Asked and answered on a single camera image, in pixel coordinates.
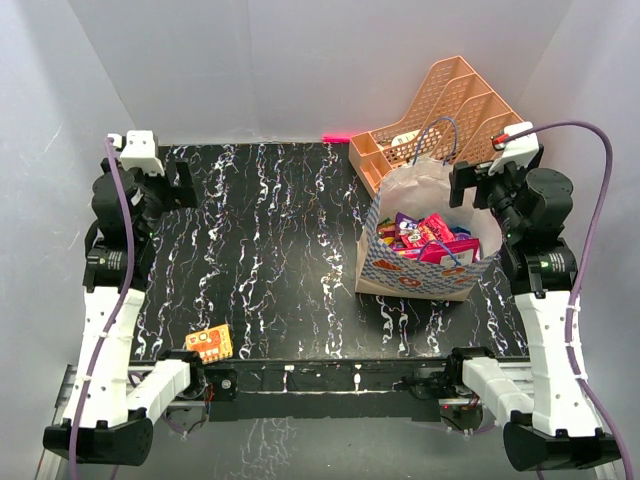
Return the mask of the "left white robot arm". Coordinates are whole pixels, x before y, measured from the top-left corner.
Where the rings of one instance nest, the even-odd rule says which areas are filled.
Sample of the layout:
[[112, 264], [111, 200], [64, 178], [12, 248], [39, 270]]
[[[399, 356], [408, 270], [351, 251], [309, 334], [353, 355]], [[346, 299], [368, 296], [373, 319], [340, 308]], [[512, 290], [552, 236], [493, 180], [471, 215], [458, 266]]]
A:
[[207, 376], [198, 355], [168, 350], [135, 387], [130, 351], [155, 261], [152, 237], [161, 217], [197, 204], [186, 163], [178, 181], [139, 168], [101, 164], [92, 186], [95, 221], [85, 237], [85, 318], [76, 377], [61, 420], [45, 428], [46, 450], [80, 464], [139, 466], [153, 428], [179, 395], [200, 396]]

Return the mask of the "purple Fox's berries candy bag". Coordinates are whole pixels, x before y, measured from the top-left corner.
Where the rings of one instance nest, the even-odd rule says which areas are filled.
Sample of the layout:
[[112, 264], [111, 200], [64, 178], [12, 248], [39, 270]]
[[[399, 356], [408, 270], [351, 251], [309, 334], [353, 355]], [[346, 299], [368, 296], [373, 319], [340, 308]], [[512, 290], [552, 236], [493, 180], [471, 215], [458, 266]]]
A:
[[395, 242], [397, 245], [411, 247], [413, 241], [409, 237], [418, 228], [419, 222], [412, 217], [398, 212], [395, 217]]

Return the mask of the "blue snack bag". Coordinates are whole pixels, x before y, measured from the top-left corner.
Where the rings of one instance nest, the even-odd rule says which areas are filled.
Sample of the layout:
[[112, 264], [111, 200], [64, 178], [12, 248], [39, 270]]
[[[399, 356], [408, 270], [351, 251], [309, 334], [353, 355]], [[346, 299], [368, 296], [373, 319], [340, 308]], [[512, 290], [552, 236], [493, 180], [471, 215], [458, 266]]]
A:
[[462, 227], [450, 227], [450, 231], [454, 234], [455, 240], [469, 240], [473, 237], [470, 231]]

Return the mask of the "magenta snack bag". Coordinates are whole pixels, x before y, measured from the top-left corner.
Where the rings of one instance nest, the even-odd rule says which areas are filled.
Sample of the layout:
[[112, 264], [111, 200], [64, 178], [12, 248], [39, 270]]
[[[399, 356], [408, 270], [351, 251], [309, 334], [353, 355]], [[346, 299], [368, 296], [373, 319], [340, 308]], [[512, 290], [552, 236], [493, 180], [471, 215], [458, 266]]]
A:
[[405, 258], [441, 266], [467, 266], [480, 260], [480, 242], [476, 238], [442, 243], [429, 242], [423, 247], [395, 248]]

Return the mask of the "blue checkered paper bag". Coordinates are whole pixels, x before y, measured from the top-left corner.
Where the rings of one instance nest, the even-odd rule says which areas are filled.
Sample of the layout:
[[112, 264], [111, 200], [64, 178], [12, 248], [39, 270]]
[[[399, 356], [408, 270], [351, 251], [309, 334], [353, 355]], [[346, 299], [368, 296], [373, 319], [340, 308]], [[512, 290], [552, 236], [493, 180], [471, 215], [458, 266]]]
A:
[[418, 135], [397, 168], [382, 152], [352, 161], [372, 197], [357, 242], [359, 293], [463, 301], [496, 258], [497, 222], [471, 204], [450, 207], [452, 166], [419, 151], [430, 134]]

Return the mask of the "small red candy packet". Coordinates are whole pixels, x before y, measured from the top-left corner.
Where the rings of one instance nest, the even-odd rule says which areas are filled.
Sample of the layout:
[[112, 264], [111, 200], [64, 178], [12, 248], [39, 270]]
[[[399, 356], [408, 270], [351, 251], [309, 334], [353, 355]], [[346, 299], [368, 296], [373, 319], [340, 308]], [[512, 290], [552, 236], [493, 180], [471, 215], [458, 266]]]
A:
[[409, 237], [413, 241], [412, 246], [407, 248], [423, 247], [434, 241], [448, 243], [455, 240], [454, 234], [439, 214], [434, 213], [417, 221], [419, 222], [418, 228]]

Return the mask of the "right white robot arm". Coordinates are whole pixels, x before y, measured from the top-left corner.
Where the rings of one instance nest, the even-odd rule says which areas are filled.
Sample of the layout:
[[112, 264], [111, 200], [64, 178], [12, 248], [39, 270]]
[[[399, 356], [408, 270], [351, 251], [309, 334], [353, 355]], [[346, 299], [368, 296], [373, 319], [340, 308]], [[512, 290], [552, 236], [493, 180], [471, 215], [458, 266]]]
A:
[[447, 388], [476, 394], [502, 428], [504, 448], [518, 471], [589, 469], [621, 459], [580, 386], [578, 304], [571, 299], [578, 273], [560, 234], [573, 207], [571, 181], [546, 168], [509, 162], [500, 173], [461, 162], [450, 174], [452, 207], [467, 189], [473, 205], [489, 209], [503, 233], [500, 249], [528, 340], [533, 392], [525, 393], [486, 347], [456, 348], [447, 359]]

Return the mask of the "orange Fox's fruits candy bag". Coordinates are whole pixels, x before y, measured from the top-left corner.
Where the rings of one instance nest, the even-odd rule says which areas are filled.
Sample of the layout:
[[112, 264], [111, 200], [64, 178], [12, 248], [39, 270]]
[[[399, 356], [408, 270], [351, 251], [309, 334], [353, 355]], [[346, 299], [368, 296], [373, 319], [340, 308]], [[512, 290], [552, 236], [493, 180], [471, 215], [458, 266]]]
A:
[[376, 227], [377, 237], [385, 242], [387, 245], [391, 245], [395, 242], [396, 224], [394, 220], [390, 218], [384, 219]]

